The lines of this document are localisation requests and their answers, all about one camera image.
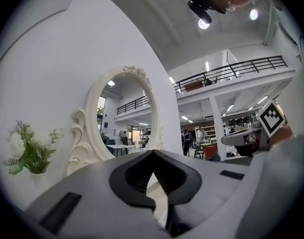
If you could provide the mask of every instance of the balcony railing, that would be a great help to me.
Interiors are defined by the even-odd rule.
[[[129,102],[129,103],[123,105],[123,106],[120,106],[118,108],[117,115],[122,114],[122,113],[126,113],[129,110],[136,109],[136,108],[138,108],[140,106],[143,106],[143,105],[146,105],[146,104],[150,104],[149,100],[148,100],[148,97],[147,96],[140,97],[138,99],[135,99],[132,102]]]
[[[229,64],[219,68],[211,69],[208,72],[193,75],[174,84],[176,93],[183,93],[203,88],[218,81],[232,80],[249,73],[259,73],[265,69],[276,69],[287,67],[282,56],[266,57]]]

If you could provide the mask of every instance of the black slot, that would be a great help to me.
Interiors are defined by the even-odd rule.
[[[39,222],[44,229],[56,235],[70,214],[79,203],[81,195],[72,192],[67,193]]]
[[[222,171],[220,172],[221,175],[236,179],[236,180],[242,180],[245,174],[242,173],[235,173],[235,172],[231,172],[231,171]]]

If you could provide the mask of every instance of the white mirror frame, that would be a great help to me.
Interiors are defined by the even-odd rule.
[[[152,113],[152,128],[151,138],[145,149],[163,149],[162,127],[158,121],[158,110],[153,90],[145,71],[135,66],[117,67],[109,70],[93,84],[87,97],[85,109],[77,109],[73,114],[73,118],[78,121],[78,124],[72,126],[75,139],[67,164],[67,175],[83,166],[114,158],[101,139],[97,126],[97,107],[104,87],[118,75],[136,79],[148,97]]]

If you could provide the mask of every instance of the ceiling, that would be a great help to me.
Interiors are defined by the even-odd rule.
[[[151,127],[152,114],[149,113],[149,114],[136,116],[136,117],[125,120],[125,122],[128,123],[128,125],[135,125],[135,126],[141,126],[141,127]],[[149,125],[147,125],[147,126],[139,125],[139,123],[149,124]]]
[[[260,104],[257,104],[263,97],[269,96],[272,99],[275,98],[290,81],[291,80],[277,81],[217,96],[217,106],[221,115],[226,114],[225,117],[233,115],[234,113],[243,113],[250,107],[254,107],[254,109],[261,107],[269,100],[267,98]],[[205,116],[213,116],[209,99],[181,105],[178,107],[178,112],[181,123],[186,123],[186,120],[181,118],[182,116],[192,121],[201,121],[204,120]]]
[[[103,88],[104,94],[112,94],[112,98],[122,98],[128,93],[138,89],[142,88],[140,84],[132,77],[126,77],[126,76],[117,76],[112,79],[112,81],[115,83],[114,86],[109,86],[108,84]]]
[[[257,0],[259,18],[249,19],[251,6],[231,15],[209,11],[208,29],[198,27],[199,18],[188,0],[112,0],[137,26],[165,69],[227,48],[263,43],[269,22],[268,0]]]

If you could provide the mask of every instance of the desk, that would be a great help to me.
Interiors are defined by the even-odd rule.
[[[205,159],[208,160],[218,153],[217,144],[202,143]]]
[[[121,150],[121,156],[122,156],[122,149],[129,149],[129,148],[134,148],[134,145],[124,145],[124,144],[119,144],[119,145],[106,145],[106,147],[109,147],[111,149],[116,149],[117,151],[117,156],[118,157],[118,149]]]
[[[201,146],[211,146],[211,145],[214,145],[213,143],[201,143],[200,144]]]

